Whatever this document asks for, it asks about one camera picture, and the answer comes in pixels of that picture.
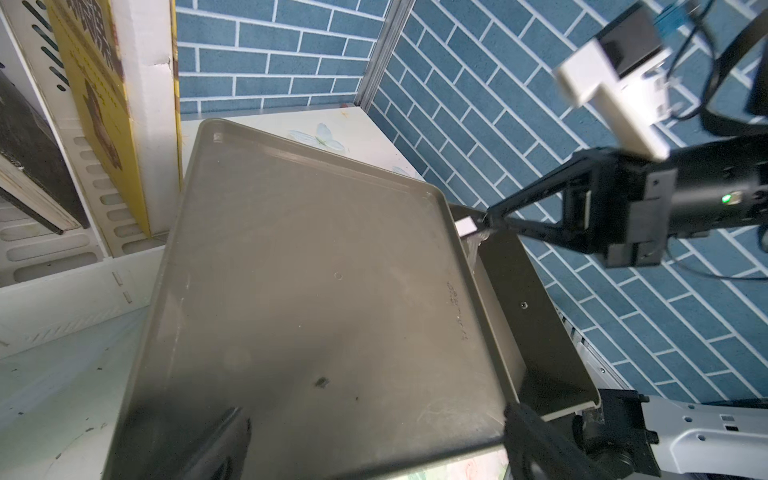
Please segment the olive drawer cabinet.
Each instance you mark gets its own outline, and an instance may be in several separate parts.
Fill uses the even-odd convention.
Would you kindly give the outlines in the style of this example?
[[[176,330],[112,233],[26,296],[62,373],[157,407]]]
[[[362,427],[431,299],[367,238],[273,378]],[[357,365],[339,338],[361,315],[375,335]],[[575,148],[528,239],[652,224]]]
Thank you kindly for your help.
[[[498,447],[511,382],[442,192],[202,121],[104,475],[226,410],[243,479],[355,479]]]

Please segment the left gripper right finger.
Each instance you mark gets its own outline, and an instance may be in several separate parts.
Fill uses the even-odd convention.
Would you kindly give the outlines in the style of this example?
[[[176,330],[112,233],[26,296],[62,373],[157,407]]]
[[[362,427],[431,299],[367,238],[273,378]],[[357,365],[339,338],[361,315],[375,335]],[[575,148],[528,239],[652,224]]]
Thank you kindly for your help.
[[[521,403],[504,409],[503,444],[511,479],[605,479],[606,472]]]

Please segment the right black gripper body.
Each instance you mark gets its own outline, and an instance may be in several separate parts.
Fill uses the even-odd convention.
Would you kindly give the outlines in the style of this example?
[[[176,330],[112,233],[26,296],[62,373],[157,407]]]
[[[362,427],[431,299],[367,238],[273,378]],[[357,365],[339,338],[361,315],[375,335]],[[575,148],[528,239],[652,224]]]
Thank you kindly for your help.
[[[661,163],[624,157],[593,192],[597,256],[606,267],[660,264],[672,238],[755,226],[767,248],[767,138],[674,150]]]

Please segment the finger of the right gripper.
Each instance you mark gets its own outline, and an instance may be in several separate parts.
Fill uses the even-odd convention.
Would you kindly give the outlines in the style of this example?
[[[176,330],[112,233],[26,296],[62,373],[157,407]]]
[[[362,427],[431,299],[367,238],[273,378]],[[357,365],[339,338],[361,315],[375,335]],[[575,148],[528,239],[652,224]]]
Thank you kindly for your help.
[[[599,169],[599,149],[577,151],[570,160],[522,190],[488,208],[485,225],[589,225],[592,217],[593,183]],[[559,221],[520,217],[527,207],[560,195]]]
[[[547,223],[518,218],[491,218],[487,215],[482,226],[493,233],[511,231],[517,235],[533,238],[545,243],[566,248],[584,254],[601,251],[600,243],[595,239],[594,231],[578,230],[563,226],[561,223]]]

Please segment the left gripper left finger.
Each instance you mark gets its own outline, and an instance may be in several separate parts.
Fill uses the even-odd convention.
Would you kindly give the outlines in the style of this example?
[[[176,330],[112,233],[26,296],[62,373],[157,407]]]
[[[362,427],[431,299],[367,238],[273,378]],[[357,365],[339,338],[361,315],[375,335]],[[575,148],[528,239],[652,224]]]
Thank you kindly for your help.
[[[181,453],[152,467],[153,479],[240,479],[251,441],[250,417],[233,407]]]

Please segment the olive top drawer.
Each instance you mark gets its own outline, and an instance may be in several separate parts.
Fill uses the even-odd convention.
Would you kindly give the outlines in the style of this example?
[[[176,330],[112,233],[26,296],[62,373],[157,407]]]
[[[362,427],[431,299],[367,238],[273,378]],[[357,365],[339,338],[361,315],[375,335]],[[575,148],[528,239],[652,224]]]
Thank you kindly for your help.
[[[450,207],[456,221],[482,213]],[[490,344],[500,355],[502,377],[513,400],[545,421],[601,405],[590,377],[518,236],[493,233],[471,269],[489,318]]]

